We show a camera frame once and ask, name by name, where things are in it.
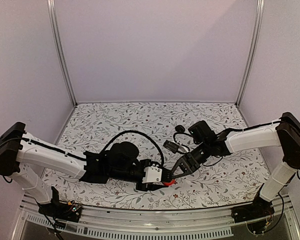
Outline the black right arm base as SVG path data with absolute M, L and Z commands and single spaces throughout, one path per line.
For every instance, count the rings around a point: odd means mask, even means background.
M 260 192 L 257 192 L 252 203 L 231 208 L 231 217 L 235 223 L 263 218 L 274 213 L 272 202 L 261 198 Z

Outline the red round bottle cap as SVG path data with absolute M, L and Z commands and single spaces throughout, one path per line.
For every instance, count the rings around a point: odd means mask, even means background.
M 172 185 L 174 185 L 176 183 L 176 180 L 175 179 L 172 179 L 171 181 L 169 182 L 162 182 L 162 184 L 165 186 L 165 187 L 170 187 Z

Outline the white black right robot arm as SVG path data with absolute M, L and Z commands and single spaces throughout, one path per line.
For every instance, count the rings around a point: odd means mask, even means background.
M 268 123 L 244 129 L 226 128 L 215 133 L 204 120 L 188 129 L 197 147 L 181 156 L 171 170 L 172 179 L 196 172 L 209 157 L 226 157 L 242 151 L 279 147 L 282 162 L 273 170 L 269 179 L 260 187 L 256 200 L 249 206 L 252 218 L 259 218 L 268 210 L 282 188 L 300 170 L 300 122 L 290 112 Z

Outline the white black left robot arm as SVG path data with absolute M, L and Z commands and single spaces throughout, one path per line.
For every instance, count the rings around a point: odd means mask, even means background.
M 0 175 L 10 177 L 53 216 L 64 213 L 58 191 L 47 186 L 30 168 L 38 165 L 56 170 L 84 183 L 105 184 L 108 179 L 136 184 L 138 191 L 164 188 L 169 173 L 158 162 L 138 160 L 139 150 L 131 142 L 115 143 L 100 153 L 71 151 L 40 140 L 16 122 L 0 136 Z

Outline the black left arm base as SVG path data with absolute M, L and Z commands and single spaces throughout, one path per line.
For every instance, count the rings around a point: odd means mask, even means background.
M 82 214 L 82 204 L 74 200 L 69 202 L 61 202 L 59 192 L 55 187 L 51 187 L 52 198 L 47 204 L 39 204 L 38 212 L 53 219 L 60 219 L 78 223 Z

